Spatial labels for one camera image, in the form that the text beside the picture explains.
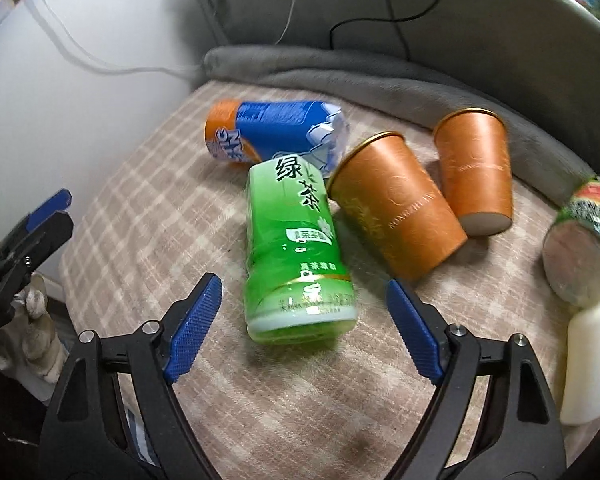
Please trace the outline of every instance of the black cable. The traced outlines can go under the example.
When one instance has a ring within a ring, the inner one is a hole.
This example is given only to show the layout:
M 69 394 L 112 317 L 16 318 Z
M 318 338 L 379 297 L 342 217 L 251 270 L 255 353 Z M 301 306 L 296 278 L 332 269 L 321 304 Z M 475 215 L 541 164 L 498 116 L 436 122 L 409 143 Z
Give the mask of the black cable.
M 418 12 L 417 14 L 414 14 L 412 16 L 407 16 L 406 18 L 396 18 L 392 0 L 385 0 L 385 2 L 387 3 L 387 10 L 389 11 L 389 16 L 390 16 L 389 18 L 350 18 L 348 20 L 343 20 L 343 21 L 338 22 L 335 25 L 333 25 L 333 27 L 331 27 L 331 30 L 329 31 L 329 48 L 331 50 L 333 50 L 333 33 L 336 31 L 336 29 L 338 27 L 347 25 L 347 23 L 353 23 L 353 22 L 393 23 L 396 27 L 396 32 L 398 34 L 398 37 L 400 38 L 400 42 L 403 44 L 403 47 L 405 49 L 406 59 L 407 59 L 407 61 L 410 60 L 411 54 L 410 54 L 410 50 L 409 50 L 409 45 L 406 41 L 406 38 L 404 37 L 404 34 L 402 33 L 402 30 L 400 29 L 400 27 L 397 26 L 397 23 L 412 22 L 413 20 L 417 20 L 417 19 L 423 17 L 425 14 L 431 12 L 440 3 L 440 0 L 433 0 L 421 12 Z

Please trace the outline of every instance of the silver bolt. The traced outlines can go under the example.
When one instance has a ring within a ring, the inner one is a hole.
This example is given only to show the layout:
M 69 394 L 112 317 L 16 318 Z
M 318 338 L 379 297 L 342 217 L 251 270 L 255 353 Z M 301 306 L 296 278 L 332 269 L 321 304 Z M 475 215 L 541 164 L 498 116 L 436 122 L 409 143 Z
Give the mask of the silver bolt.
M 94 337 L 96 337 L 96 335 L 93 330 L 85 330 L 84 332 L 80 332 L 78 339 L 81 343 L 90 343 L 93 341 Z
M 145 334 L 155 334 L 158 330 L 160 330 L 160 323 L 157 321 L 147 321 L 142 325 L 142 331 Z
M 529 344 L 529 339 L 527 339 L 526 336 L 522 334 L 514 334 L 513 342 L 518 346 L 526 346 Z
M 466 335 L 466 328 L 458 323 L 453 323 L 449 325 L 449 332 L 458 337 L 462 337 L 463 335 Z

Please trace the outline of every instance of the white bottle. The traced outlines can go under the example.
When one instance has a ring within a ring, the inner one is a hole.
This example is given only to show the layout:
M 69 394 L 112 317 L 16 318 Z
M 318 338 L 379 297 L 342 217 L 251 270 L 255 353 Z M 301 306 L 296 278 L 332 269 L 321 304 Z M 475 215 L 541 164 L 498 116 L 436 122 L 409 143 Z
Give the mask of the white bottle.
M 560 421 L 587 424 L 600 416 L 600 303 L 569 323 L 567 378 Z

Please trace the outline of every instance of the gray blanket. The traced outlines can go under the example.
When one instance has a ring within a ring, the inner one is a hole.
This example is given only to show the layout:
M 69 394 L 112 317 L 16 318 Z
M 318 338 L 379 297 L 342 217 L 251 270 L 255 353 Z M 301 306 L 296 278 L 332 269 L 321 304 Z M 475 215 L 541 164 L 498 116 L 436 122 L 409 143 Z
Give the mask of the gray blanket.
M 221 46 L 206 54 L 204 67 L 212 79 L 320 91 L 426 128 L 459 108 L 487 108 L 507 125 L 513 173 L 556 205 L 594 174 L 579 156 L 503 103 L 394 57 L 301 46 Z

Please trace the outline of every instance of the checkered tablecloth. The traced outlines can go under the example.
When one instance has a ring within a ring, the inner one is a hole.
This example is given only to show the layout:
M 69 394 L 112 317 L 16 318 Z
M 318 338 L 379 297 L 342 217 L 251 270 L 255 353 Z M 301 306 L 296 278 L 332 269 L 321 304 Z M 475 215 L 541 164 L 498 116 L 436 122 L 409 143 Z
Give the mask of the checkered tablecloth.
M 203 140 L 206 114 L 223 98 L 336 102 L 350 123 L 350 146 L 398 130 L 437 177 L 429 132 L 410 124 L 312 92 L 209 82 L 109 179 L 76 228 L 61 264 L 76 329 L 100 336 L 131 332 L 159 319 L 204 272 L 214 272 L 224 287 L 222 307 L 193 368 L 174 389 L 222 477 L 384 478 L 433 392 L 382 302 L 388 275 L 333 205 L 357 293 L 358 326 L 332 345 L 276 348 L 250 341 L 242 306 L 247 171 L 218 163 Z M 418 292 L 446 320 L 476 335 L 525 333 L 559 402 L 569 314 L 539 260 L 555 211 L 519 182 L 514 210 L 511 229 L 470 240 L 422 280 Z M 123 387 L 130 396 L 130 384 Z M 468 452 L 485 389 L 478 381 L 453 460 Z

